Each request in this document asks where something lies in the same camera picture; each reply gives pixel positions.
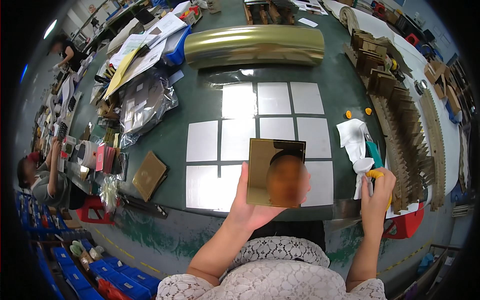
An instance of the fluorescent light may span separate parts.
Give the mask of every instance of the fluorescent light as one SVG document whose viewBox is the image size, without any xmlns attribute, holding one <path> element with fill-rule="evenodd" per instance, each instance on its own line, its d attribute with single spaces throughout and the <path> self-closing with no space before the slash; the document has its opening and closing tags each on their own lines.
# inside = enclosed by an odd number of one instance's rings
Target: fluorescent light
<svg viewBox="0 0 480 300">
<path fill-rule="evenodd" d="M 52 25 L 50 25 L 50 27 L 47 29 L 47 31 L 45 32 L 45 35 L 43 36 L 43 39 L 46 39 L 48 34 L 50 33 L 50 31 L 53 30 L 53 28 L 55 27 L 55 24 L 57 23 L 57 20 L 53 21 Z"/>
<path fill-rule="evenodd" d="M 28 64 L 25 65 L 24 72 L 22 73 L 22 77 L 20 78 L 20 82 L 22 82 L 22 80 L 24 79 L 25 72 L 27 72 L 27 67 L 28 67 Z"/>
</svg>

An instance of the white bucket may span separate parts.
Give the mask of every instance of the white bucket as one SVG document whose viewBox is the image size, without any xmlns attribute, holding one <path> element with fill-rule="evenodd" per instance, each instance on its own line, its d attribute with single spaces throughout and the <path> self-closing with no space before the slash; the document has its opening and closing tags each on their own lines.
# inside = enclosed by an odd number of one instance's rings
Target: white bucket
<svg viewBox="0 0 480 300">
<path fill-rule="evenodd" d="M 78 164 L 87 168 L 95 168 L 98 145 L 91 141 L 82 141 L 75 146 L 75 149 L 80 150 L 81 145 L 85 145 L 85 153 L 83 159 L 77 157 Z"/>
</svg>

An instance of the white lace blouse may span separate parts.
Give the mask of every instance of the white lace blouse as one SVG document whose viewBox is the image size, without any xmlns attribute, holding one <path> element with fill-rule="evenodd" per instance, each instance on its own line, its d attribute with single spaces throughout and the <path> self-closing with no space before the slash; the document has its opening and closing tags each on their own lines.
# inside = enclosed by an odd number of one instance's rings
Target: white lace blouse
<svg viewBox="0 0 480 300">
<path fill-rule="evenodd" d="M 329 264 L 322 249 L 308 240 L 254 239 L 242 247 L 219 286 L 189 274 L 173 275 L 160 282 L 156 299 L 386 299 L 384 284 L 376 278 L 347 293 L 345 281 Z"/>
</svg>

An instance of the concrete floor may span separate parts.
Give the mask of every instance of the concrete floor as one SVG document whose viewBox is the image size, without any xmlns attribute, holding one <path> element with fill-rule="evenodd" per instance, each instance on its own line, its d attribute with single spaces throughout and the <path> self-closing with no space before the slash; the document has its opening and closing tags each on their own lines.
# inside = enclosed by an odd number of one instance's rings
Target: concrete floor
<svg viewBox="0 0 480 300">
<path fill-rule="evenodd" d="M 430 211 L 430 206 L 427 206 L 423 221 L 412 238 L 382 239 L 377 269 L 378 278 L 384 281 L 387 294 L 404 284 L 405 278 L 416 273 L 430 243 L 449 244 L 454 224 L 452 209 L 450 202 L 445 202 L 436 212 Z M 191 258 L 223 222 L 220 218 L 178 210 L 167 212 L 168 218 L 160 220 L 130 211 L 119 211 L 113 226 L 91 223 L 83 223 L 83 226 L 107 252 L 128 265 L 162 279 L 184 273 Z M 334 230 L 336 224 L 333 221 L 325 221 L 324 224 L 330 268 L 345 279 L 363 236 L 361 223 L 339 230 Z M 420 248 L 412 257 L 385 271 Z"/>
</svg>

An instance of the cardboard piece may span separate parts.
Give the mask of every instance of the cardboard piece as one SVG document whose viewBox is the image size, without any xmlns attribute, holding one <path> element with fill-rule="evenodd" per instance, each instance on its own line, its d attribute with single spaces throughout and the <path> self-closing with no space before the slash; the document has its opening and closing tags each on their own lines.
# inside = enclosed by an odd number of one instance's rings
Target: cardboard piece
<svg viewBox="0 0 480 300">
<path fill-rule="evenodd" d="M 90 271 L 90 266 L 89 264 L 93 263 L 94 260 L 93 258 L 88 254 L 86 250 L 82 252 L 82 255 L 78 258 L 80 260 L 80 263 L 84 267 L 85 271 Z"/>
<path fill-rule="evenodd" d="M 445 97 L 445 89 L 446 89 L 446 82 L 445 82 L 445 75 L 440 74 L 440 78 L 437 80 L 437 83 L 433 88 L 435 89 L 435 92 L 437 93 L 437 96 L 442 99 Z"/>
<path fill-rule="evenodd" d="M 430 83 L 434 84 L 441 74 L 445 73 L 448 69 L 446 77 L 450 77 L 450 69 L 442 62 L 432 60 L 430 63 L 426 64 L 423 72 L 425 76 L 428 78 Z"/>
<path fill-rule="evenodd" d="M 137 188 L 143 200 L 147 202 L 155 189 L 167 177 L 167 166 L 149 151 L 144 161 L 133 177 L 132 183 Z"/>
<path fill-rule="evenodd" d="M 462 108 L 460 107 L 460 103 L 458 102 L 455 91 L 450 85 L 447 85 L 446 94 L 448 103 L 450 103 L 450 107 L 452 108 L 452 112 L 454 115 L 456 115 L 459 111 L 462 110 Z"/>
<path fill-rule="evenodd" d="M 70 229 L 79 229 L 82 228 L 82 225 L 78 223 L 77 220 L 64 220 L 65 225 L 67 225 L 68 228 Z"/>
</svg>

